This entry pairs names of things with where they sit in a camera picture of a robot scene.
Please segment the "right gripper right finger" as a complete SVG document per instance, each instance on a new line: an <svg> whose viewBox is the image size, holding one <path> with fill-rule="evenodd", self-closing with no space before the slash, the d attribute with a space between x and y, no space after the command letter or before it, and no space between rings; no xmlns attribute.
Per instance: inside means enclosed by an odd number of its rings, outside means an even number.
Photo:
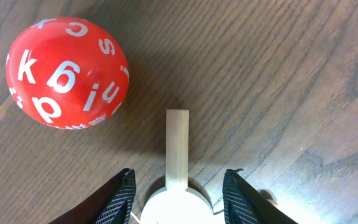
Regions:
<svg viewBox="0 0 358 224"><path fill-rule="evenodd" d="M223 202L226 224L296 224L233 169L224 174Z"/></svg>

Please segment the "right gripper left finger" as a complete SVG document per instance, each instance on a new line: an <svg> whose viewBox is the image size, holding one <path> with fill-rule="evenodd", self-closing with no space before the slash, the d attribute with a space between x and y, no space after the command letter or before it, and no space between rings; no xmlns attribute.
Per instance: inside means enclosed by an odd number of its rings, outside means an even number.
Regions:
<svg viewBox="0 0 358 224"><path fill-rule="evenodd" d="M52 224L128 224L135 199L135 170L125 168Z"/></svg>

